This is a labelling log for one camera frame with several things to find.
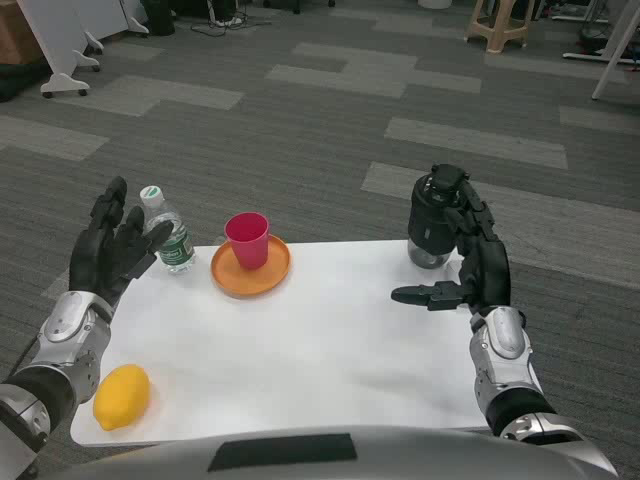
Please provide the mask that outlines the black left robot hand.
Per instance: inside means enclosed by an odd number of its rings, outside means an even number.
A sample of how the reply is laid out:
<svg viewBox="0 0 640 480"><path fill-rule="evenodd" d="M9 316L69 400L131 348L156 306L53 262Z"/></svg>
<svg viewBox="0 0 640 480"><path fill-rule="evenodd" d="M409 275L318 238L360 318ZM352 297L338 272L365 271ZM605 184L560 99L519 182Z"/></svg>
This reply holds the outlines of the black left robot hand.
<svg viewBox="0 0 640 480"><path fill-rule="evenodd" d="M115 177L91 211L91 220L72 251L69 289L91 292L115 307L132 280L156 261L156 252L173 232L165 220L145 230L145 214L136 206L124 213L127 183Z"/></svg>

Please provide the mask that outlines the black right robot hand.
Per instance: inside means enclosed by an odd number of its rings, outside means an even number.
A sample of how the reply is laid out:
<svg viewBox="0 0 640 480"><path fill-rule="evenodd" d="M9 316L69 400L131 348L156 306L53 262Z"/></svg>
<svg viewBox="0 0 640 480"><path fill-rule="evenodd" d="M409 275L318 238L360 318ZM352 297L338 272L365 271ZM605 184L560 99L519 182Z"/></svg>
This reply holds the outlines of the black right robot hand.
<svg viewBox="0 0 640 480"><path fill-rule="evenodd" d="M432 286L404 286L391 292L397 302L431 311L454 310L462 304L472 313L508 306L511 282L508 256L493 231L494 218L468 181L435 174L419 178L411 193L408 254L421 268L438 269L454 252L463 257L459 281Z"/></svg>

